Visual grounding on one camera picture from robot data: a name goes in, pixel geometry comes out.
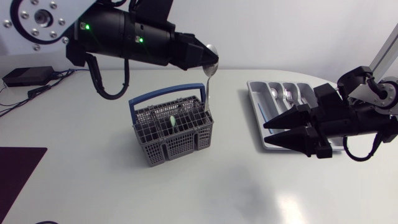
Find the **dishwasher cutlery basket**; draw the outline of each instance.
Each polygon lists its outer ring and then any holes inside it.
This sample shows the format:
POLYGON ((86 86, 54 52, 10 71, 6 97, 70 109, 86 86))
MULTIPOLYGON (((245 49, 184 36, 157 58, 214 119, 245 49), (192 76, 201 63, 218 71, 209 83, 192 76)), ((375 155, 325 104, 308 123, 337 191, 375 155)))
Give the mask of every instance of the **dishwasher cutlery basket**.
POLYGON ((210 146, 213 118, 205 112, 205 86, 202 83, 171 86, 129 100, 137 140, 151 167, 210 146), (135 110, 134 106, 160 95, 199 89, 196 96, 135 110), (172 127, 170 117, 174 116, 172 127))

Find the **silverware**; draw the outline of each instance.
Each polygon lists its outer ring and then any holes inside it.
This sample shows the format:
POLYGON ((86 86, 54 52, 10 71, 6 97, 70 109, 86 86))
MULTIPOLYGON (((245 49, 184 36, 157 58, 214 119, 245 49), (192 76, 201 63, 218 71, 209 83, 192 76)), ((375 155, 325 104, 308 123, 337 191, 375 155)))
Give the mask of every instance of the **silverware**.
POLYGON ((275 100, 278 99, 278 91, 276 91, 276 89, 271 88, 271 94, 275 100))
MULTIPOLYGON (((214 54, 218 55, 217 49, 215 46, 208 44, 206 46, 208 49, 210 49, 214 54)), ((215 63, 214 65, 204 65, 203 71, 205 72, 206 76, 209 77, 207 79, 207 86, 206 86, 206 103, 205 103, 205 112, 209 110, 209 82, 210 78, 217 72, 218 69, 218 62, 215 63)))
POLYGON ((291 91, 285 89, 286 101, 289 103, 290 107, 294 105, 293 95, 291 91))

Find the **black cable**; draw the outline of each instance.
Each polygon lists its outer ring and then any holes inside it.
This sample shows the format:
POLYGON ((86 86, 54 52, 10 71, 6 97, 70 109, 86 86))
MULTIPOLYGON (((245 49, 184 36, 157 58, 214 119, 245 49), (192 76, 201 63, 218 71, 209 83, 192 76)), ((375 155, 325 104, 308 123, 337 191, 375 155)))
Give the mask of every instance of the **black cable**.
POLYGON ((124 83, 122 90, 115 95, 110 95, 105 91, 105 87, 103 86, 101 72, 100 69, 98 68, 98 62, 96 57, 92 56, 91 54, 86 54, 85 56, 88 68, 90 69, 91 79, 93 80, 93 84, 97 93, 107 100, 116 100, 122 97, 123 94, 126 92, 127 88, 129 88, 129 82, 130 82, 129 60, 124 59, 124 83))
POLYGON ((139 5, 141 0, 131 0, 129 4, 129 12, 134 11, 135 6, 139 5))
POLYGON ((112 2, 111 0, 98 0, 98 3, 101 3, 105 6, 111 6, 111 7, 119 7, 122 6, 124 3, 126 3, 127 0, 121 0, 118 2, 112 2))
MULTIPOLYGON (((0 113, 2 113, 2 114, 0 114, 0 118, 3 117, 4 115, 10 113, 12 110, 14 110, 14 109, 16 109, 18 107, 24 106, 27 102, 29 102, 30 100, 33 100, 36 96, 39 96, 40 94, 43 94, 46 91, 50 90, 52 87, 58 85, 65 78, 67 78, 70 75, 74 74, 76 71, 82 71, 82 70, 88 71, 87 69, 69 69, 69 70, 62 71, 63 73, 66 72, 66 74, 61 76, 61 77, 59 77, 59 80, 57 82, 55 82, 54 84, 50 85, 48 89, 45 89, 44 91, 41 91, 41 92, 37 92, 35 95, 33 95, 31 97, 28 97, 28 99, 22 100, 22 101, 20 101, 18 103, 14 103, 14 104, 11 104, 11 105, 2 105, 2 106, 12 106, 12 108, 8 108, 8 109, 0 111, 0 113)), ((59 74, 60 74, 60 72, 54 72, 52 75, 59 75, 59 74)))
POLYGON ((382 91, 379 89, 377 86, 376 82, 374 81, 374 77, 370 74, 366 74, 368 80, 366 81, 369 85, 369 88, 380 98, 380 99, 385 99, 387 97, 387 93, 385 91, 382 91))
POLYGON ((376 137, 374 138, 374 141, 373 141, 372 150, 371 150, 371 152, 370 152, 366 157, 356 157, 356 156, 352 155, 352 153, 348 150, 348 146, 347 146, 347 137, 344 137, 344 138, 343 138, 343 146, 344 146, 344 150, 346 151, 347 155, 348 155, 350 158, 352 158, 353 160, 355 160, 355 161, 357 161, 357 162, 364 162, 364 161, 369 160, 369 159, 374 155, 374 153, 375 153, 375 152, 377 151, 377 149, 379 148, 381 141, 382 141, 382 135, 379 134, 379 133, 377 133, 377 134, 376 134, 376 137))
POLYGON ((53 221, 43 221, 43 222, 39 222, 39 223, 36 223, 36 224, 58 224, 58 223, 53 222, 53 221))

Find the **black box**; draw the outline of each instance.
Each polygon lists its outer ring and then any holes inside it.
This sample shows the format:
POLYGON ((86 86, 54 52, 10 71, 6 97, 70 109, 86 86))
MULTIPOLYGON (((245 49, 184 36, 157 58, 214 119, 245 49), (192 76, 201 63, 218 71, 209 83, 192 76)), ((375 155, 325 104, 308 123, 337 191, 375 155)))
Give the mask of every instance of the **black box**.
POLYGON ((2 80, 9 87, 46 85, 50 81, 50 76, 53 72, 54 69, 51 66, 16 68, 3 77, 2 80))

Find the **spoon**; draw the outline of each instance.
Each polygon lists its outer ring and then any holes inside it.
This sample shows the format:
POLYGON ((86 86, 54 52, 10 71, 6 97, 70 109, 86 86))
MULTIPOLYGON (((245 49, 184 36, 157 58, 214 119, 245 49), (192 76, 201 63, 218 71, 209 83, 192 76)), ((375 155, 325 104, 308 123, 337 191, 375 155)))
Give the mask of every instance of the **spoon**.
POLYGON ((275 100, 278 99, 278 92, 276 91, 276 89, 271 88, 271 94, 275 98, 275 100))
MULTIPOLYGON (((215 46, 208 44, 206 47, 218 56, 217 49, 215 46)), ((203 71, 205 72, 206 76, 209 77, 209 79, 207 79, 207 86, 206 86, 205 112, 207 112, 209 110, 209 82, 210 82, 210 78, 217 72, 217 69, 218 69, 218 62, 213 65, 204 65, 203 66, 203 71)))

